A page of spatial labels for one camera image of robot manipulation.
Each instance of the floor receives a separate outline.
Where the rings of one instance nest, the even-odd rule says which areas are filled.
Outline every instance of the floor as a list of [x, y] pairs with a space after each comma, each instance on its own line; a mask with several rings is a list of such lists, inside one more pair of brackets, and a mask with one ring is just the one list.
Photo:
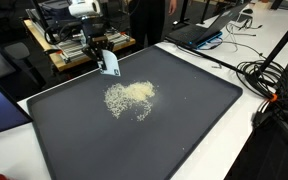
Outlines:
[[[166, 15], [163, 36], [172, 30], [172, 23], [179, 20], [183, 0], [178, 0], [178, 9], [173, 16]], [[188, 6], [186, 17], [190, 18], [191, 23], [198, 23], [202, 16], [204, 8], [203, 3], [193, 3]], [[214, 6], [209, 7], [206, 19], [212, 16]], [[129, 27], [128, 17], [119, 11], [118, 2], [110, 0], [109, 14], [114, 21], [122, 21], [122, 23], [111, 23], [112, 26], [121, 31]], [[51, 73], [50, 63], [46, 56], [43, 55], [42, 49], [38, 44], [28, 38], [23, 28], [16, 24], [11, 31], [0, 32], [0, 44], [6, 46], [15, 42], [23, 42], [29, 48], [31, 63], [37, 67], [47, 84], [44, 89], [48, 89], [59, 84], [65, 77], [55, 77]], [[288, 180], [288, 140], [281, 133], [281, 129], [269, 123], [268, 126], [254, 131], [253, 136], [245, 144], [239, 157], [236, 159], [231, 170], [227, 174], [226, 179], [256, 179], [256, 180]]]

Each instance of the person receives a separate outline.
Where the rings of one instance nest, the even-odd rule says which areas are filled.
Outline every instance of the person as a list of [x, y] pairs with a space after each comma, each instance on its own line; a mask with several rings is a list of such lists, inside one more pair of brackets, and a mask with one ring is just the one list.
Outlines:
[[[177, 0], [169, 0], [168, 14], [172, 15]], [[131, 36], [136, 40], [134, 51], [144, 48], [147, 36], [148, 46], [161, 41], [164, 20], [165, 0], [131, 0], [129, 2]]]

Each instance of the person's leg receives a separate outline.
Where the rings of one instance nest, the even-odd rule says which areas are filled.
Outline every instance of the person's leg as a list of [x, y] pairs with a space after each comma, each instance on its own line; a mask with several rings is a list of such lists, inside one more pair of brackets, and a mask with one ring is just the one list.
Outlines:
[[132, 0], [129, 4], [131, 36], [136, 40], [134, 51], [144, 48], [149, 13], [147, 7], [146, 0]]
[[147, 29], [148, 45], [154, 45], [161, 41], [164, 19], [165, 0], [148, 0], [150, 3], [149, 25]]

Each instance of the white desk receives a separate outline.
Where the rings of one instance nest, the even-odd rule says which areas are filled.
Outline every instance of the white desk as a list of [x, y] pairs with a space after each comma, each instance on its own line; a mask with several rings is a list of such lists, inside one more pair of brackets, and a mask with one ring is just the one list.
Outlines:
[[[237, 42], [249, 45], [267, 56], [288, 29], [288, 11], [254, 9], [253, 16], [253, 25], [263, 24], [263, 27], [247, 30], [247, 33], [257, 34], [256, 37], [236, 36]], [[235, 73], [229, 69], [212, 68], [215, 63], [187, 54], [170, 43], [160, 43], [158, 46], [244, 89], [240, 99], [219, 120], [173, 177], [180, 180], [223, 179], [252, 132], [252, 114], [256, 112], [263, 99], [244, 88]], [[234, 45], [222, 44], [215, 50], [204, 53], [232, 65], [246, 60], [258, 60], [258, 55], [248, 48], [239, 47], [237, 52], [234, 50]], [[283, 67], [287, 65], [288, 44], [275, 62]], [[19, 104], [27, 111], [25, 101]], [[16, 179], [50, 179], [31, 124], [0, 133], [0, 173]]]

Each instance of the black tray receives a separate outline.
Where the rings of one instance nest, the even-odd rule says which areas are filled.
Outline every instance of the black tray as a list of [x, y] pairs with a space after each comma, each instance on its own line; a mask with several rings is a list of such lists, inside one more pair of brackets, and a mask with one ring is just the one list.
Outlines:
[[[95, 71], [28, 100], [52, 179], [168, 179], [242, 94], [158, 47], [119, 64], [121, 77]], [[135, 81], [155, 85], [152, 112], [114, 118], [104, 91]]]

